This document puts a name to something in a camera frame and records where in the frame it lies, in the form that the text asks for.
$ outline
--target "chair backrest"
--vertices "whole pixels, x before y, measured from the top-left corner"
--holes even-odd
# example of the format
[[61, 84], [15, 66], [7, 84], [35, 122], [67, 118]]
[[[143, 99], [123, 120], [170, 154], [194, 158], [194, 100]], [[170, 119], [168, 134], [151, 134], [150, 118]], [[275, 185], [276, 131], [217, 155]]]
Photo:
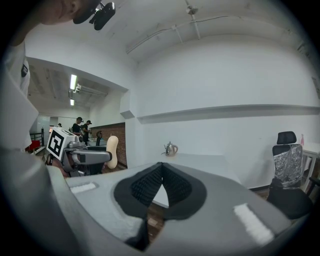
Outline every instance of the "chair backrest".
[[96, 133], [96, 142], [95, 142], [96, 146], [100, 146], [101, 138], [102, 138], [102, 131], [100, 130]]
[[272, 148], [275, 176], [272, 186], [298, 188], [303, 175], [302, 159], [303, 149], [297, 142], [293, 131], [278, 133], [277, 145]]

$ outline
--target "silver kettle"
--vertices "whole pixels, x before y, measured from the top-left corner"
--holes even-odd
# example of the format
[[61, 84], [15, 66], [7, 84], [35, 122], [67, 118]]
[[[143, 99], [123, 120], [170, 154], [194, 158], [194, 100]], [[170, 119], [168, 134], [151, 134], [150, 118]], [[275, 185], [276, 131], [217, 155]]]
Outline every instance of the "silver kettle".
[[172, 157], [178, 152], [178, 147], [176, 145], [171, 144], [171, 141], [169, 141], [168, 145], [166, 146], [164, 145], [164, 148], [165, 148], [165, 155], [168, 157]]

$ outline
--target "table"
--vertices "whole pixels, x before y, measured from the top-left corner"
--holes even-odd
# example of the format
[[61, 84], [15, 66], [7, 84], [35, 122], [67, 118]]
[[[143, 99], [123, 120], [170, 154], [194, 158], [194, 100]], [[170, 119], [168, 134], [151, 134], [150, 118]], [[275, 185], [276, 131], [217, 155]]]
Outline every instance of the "table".
[[[241, 184], [237, 175], [228, 169], [228, 162], [223, 155], [203, 155], [177, 153], [175, 156], [159, 155], [156, 162], [172, 163], [194, 168], [206, 173], [219, 175]], [[153, 199], [153, 203], [168, 208], [168, 196], [163, 185]]]
[[320, 143], [306, 143], [303, 146], [303, 155], [307, 157], [311, 157], [311, 166], [308, 173], [308, 177], [306, 178], [303, 191], [306, 192], [308, 184], [309, 184], [309, 178], [311, 177], [312, 173], [314, 172], [316, 159], [320, 158]]

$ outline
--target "office chair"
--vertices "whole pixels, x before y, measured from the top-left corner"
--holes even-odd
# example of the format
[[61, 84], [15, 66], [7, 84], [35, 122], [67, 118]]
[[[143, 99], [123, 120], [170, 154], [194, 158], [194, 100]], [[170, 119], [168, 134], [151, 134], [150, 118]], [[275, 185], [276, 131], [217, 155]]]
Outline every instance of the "office chair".
[[267, 198], [291, 220], [308, 214], [313, 207], [310, 198], [300, 189], [303, 148], [300, 144], [294, 144], [296, 142], [293, 131], [278, 133], [277, 145], [272, 148], [275, 176]]
[[100, 130], [96, 133], [96, 142], [95, 142], [96, 146], [100, 146], [101, 138], [102, 138], [102, 131]]

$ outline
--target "ceiling light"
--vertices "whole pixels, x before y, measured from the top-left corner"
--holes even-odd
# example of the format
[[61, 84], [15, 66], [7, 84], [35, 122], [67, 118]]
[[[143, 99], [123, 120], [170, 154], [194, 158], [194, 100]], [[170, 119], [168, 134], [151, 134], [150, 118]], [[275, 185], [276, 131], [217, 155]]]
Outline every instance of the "ceiling light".
[[74, 90], [76, 88], [77, 76], [72, 74], [70, 81], [70, 89]]

